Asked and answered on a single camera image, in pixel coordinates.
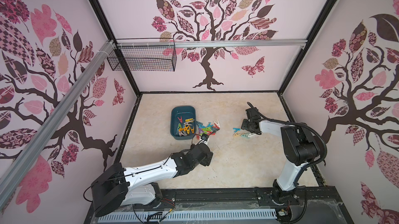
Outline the mint clothespin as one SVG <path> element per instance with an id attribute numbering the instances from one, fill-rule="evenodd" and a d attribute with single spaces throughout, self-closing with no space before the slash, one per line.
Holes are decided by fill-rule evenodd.
<path id="1" fill-rule="evenodd" d="M 251 138 L 251 137 L 255 136 L 255 134 L 253 134 L 253 133 L 246 133 L 246 134 L 243 134 L 243 135 L 241 135 L 241 136 L 244 137 L 244 138 Z"/>

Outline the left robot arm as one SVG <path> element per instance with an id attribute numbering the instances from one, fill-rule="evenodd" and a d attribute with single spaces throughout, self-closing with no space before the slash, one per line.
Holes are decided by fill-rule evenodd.
<path id="1" fill-rule="evenodd" d="M 212 158 L 213 152 L 200 142 L 157 163 L 126 168 L 116 163 L 90 185 L 94 216 L 106 216 L 125 205 L 158 203 L 162 198 L 159 180 L 187 175 L 198 165 L 209 166 Z"/>

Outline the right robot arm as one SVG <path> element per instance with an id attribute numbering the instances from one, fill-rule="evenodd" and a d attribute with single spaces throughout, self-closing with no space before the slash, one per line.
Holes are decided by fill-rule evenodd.
<path id="1" fill-rule="evenodd" d="M 294 196 L 298 180 L 308 165 L 322 155 L 321 142 L 304 123 L 266 118 L 256 107 L 247 109 L 246 116 L 241 129 L 256 135 L 269 133 L 282 140 L 286 162 L 272 186 L 273 201 L 282 204 Z"/>

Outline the beige clothespin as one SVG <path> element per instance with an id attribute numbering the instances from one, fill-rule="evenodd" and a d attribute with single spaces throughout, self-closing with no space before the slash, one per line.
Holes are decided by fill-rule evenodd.
<path id="1" fill-rule="evenodd" d="M 239 133 L 239 132 L 236 132 L 236 133 L 234 133 L 233 137 L 245 136 L 246 134 L 247 134 L 247 133 Z"/>

